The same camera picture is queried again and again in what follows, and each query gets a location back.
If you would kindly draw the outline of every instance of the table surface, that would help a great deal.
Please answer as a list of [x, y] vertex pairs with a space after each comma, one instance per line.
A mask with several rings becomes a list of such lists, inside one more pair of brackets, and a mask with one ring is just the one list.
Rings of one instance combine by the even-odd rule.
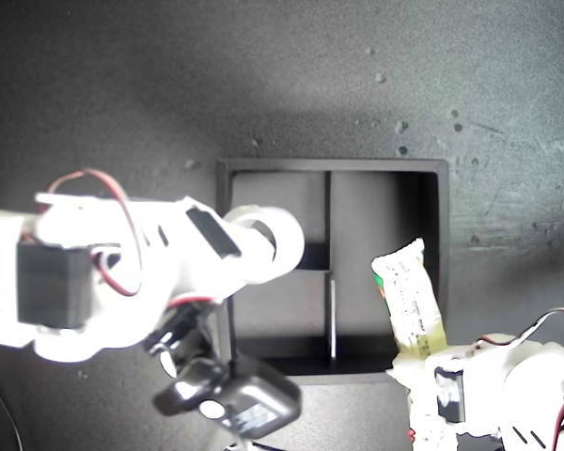
[[[224, 157], [449, 161], [448, 339], [516, 333], [564, 305], [564, 0], [0, 2], [1, 209], [80, 166], [213, 203]], [[27, 451], [223, 449], [153, 410], [165, 382], [136, 348], [0, 348]], [[406, 414], [392, 382], [307, 387], [269, 443], [407, 450]], [[0, 449], [9, 433], [0, 413]]]

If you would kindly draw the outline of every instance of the compartment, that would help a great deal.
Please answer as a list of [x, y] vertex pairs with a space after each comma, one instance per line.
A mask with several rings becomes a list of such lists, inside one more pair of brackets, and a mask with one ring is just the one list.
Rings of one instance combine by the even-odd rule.
[[300, 269], [244, 288], [220, 312], [223, 356], [253, 355], [301, 383], [385, 379], [397, 348], [369, 265], [422, 237], [444, 309], [445, 162], [232, 160], [219, 175], [220, 212], [285, 208], [303, 226], [308, 254]]

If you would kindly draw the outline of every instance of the black box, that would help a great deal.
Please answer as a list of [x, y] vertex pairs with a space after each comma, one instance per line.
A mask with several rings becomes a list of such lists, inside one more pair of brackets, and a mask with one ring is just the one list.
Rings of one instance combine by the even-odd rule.
[[87, 249], [19, 243], [19, 321], [55, 329], [82, 327], [91, 314], [91, 274], [92, 260]]
[[293, 213], [305, 232], [297, 270], [249, 286], [218, 313], [220, 351], [265, 360], [299, 383], [387, 380], [397, 354], [371, 260], [422, 238], [441, 309], [447, 305], [447, 162], [224, 160], [217, 209]]

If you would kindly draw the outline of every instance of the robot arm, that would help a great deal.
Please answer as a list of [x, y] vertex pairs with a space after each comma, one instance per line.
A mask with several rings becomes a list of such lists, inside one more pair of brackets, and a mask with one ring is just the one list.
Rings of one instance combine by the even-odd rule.
[[[82, 176], [114, 199], [55, 193]], [[33, 342], [46, 359], [78, 362], [143, 342], [174, 379], [157, 409], [198, 409], [238, 441], [299, 416], [295, 384], [249, 357], [221, 362], [202, 327], [225, 298], [298, 265], [305, 240], [290, 213], [244, 206], [222, 218], [191, 197], [130, 201], [95, 169], [57, 179], [36, 200], [40, 214], [0, 211], [1, 345]]]
[[564, 451], [564, 348], [527, 340], [556, 312], [516, 337], [485, 335], [424, 361], [399, 355], [394, 376], [452, 433], [501, 438], [506, 451]]
[[291, 271], [304, 249], [282, 209], [241, 207], [221, 218], [190, 197], [36, 199], [42, 214], [0, 211], [0, 344], [34, 341], [39, 355], [61, 362], [136, 344], [172, 300], [220, 303]]

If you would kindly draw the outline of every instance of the gray surface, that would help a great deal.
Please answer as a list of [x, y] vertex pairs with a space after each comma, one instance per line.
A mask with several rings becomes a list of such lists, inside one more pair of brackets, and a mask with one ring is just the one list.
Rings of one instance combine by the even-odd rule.
[[[399, 146], [450, 162], [451, 342], [564, 304], [564, 0], [0, 2], [1, 208], [79, 165], [213, 202], [219, 157]], [[548, 326], [564, 342], [564, 319]], [[154, 364], [0, 349], [0, 382], [29, 451], [218, 451], [200, 418], [153, 411]], [[408, 449], [402, 391], [368, 388], [307, 387], [284, 445]]]

